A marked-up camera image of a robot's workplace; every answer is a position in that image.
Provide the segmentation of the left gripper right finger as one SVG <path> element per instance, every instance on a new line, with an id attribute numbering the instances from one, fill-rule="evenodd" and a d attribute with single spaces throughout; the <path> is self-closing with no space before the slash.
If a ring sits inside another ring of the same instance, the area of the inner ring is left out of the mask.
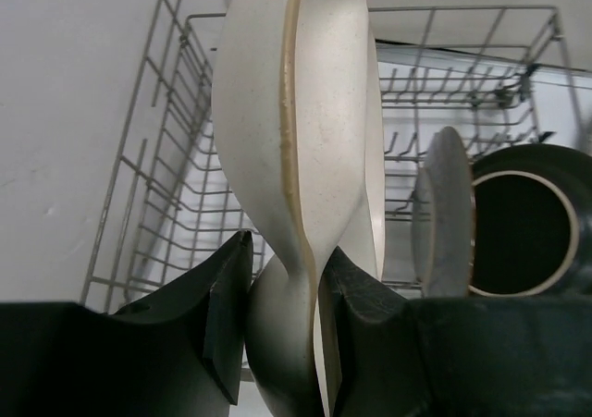
<path id="1" fill-rule="evenodd" d="M 587 296 L 408 300 L 341 249 L 319 289 L 334 416 L 587 416 Z"/>

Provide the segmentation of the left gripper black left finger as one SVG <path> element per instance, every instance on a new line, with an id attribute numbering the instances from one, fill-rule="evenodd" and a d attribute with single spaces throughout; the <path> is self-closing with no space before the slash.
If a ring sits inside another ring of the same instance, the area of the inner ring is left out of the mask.
<path id="1" fill-rule="evenodd" d="M 5 416 L 226 416 L 239 400 L 253 237 L 116 313 L 1 306 Z"/>

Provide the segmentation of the grey deer pattern plate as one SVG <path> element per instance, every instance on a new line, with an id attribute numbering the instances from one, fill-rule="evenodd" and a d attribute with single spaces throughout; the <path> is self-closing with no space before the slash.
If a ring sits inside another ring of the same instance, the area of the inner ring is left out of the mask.
<path id="1" fill-rule="evenodd" d="M 425 297 L 465 297 L 475 258 L 473 174 L 459 132 L 431 140 L 412 194 L 413 269 Z"/>

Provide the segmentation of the cream plate brown rim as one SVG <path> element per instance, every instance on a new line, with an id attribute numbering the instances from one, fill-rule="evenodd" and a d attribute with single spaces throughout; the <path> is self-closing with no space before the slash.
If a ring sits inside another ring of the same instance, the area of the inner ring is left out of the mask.
<path id="1" fill-rule="evenodd" d="M 475 161 L 473 176 L 470 293 L 590 294 L 590 156 L 553 144 L 513 146 Z"/>

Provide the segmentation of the cream divided dish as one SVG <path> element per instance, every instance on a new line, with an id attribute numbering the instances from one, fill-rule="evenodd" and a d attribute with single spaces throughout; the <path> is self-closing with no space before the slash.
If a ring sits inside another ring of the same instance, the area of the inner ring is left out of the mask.
<path id="1" fill-rule="evenodd" d="M 231 0 L 212 87 L 225 177 L 273 255 L 253 281 L 245 349 L 275 416 L 326 416 L 338 389 L 315 322 L 338 246 L 377 272 L 366 192 L 366 0 Z"/>

